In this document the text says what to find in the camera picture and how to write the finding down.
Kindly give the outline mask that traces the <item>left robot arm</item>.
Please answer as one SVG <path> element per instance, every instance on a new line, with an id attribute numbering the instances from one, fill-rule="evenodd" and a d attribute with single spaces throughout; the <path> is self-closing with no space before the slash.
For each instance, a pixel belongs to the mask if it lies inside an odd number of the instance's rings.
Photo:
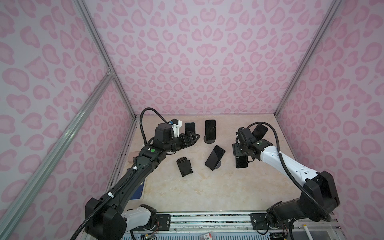
<path id="1" fill-rule="evenodd" d="M 155 135 L 133 159 L 133 166 L 107 193 L 99 199 L 91 198 L 86 204 L 85 220 L 79 230 L 98 240 L 120 240 L 127 230 L 122 213 L 132 195 L 167 153 L 193 146 L 200 135 L 187 132 L 175 136 L 170 124 L 158 124 Z"/>

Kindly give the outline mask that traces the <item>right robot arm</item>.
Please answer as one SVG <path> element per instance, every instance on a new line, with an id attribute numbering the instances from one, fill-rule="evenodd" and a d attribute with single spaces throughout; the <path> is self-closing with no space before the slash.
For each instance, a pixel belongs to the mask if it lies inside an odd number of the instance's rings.
<path id="1" fill-rule="evenodd" d="M 287 226 L 291 233 L 295 220 L 331 222 L 331 213 L 340 205 L 333 176 L 327 172 L 310 169 L 281 151 L 276 130 L 268 123 L 256 122 L 250 127 L 239 128 L 233 153 L 243 167 L 258 160 L 270 165 L 288 177 L 300 190 L 299 198 L 278 202 L 266 210 L 262 224 L 268 229 Z"/>

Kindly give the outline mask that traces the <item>purple phone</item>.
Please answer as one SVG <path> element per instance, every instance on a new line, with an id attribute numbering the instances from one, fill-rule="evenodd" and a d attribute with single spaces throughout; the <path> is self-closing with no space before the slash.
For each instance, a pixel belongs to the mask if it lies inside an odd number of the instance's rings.
<path id="1" fill-rule="evenodd" d="M 236 156 L 236 168 L 243 169 L 248 167 L 248 156 Z"/>

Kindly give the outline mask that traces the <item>teal-edged phone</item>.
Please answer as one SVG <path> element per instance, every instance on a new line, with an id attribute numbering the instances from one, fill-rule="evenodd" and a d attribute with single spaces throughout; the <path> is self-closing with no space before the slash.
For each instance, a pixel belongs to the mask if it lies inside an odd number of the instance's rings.
<path id="1" fill-rule="evenodd" d="M 221 147 L 215 146 L 212 152 L 210 153 L 209 157 L 207 158 L 205 166 L 208 167 L 210 170 L 214 171 L 221 162 L 221 159 L 224 156 L 225 152 L 226 151 Z"/>

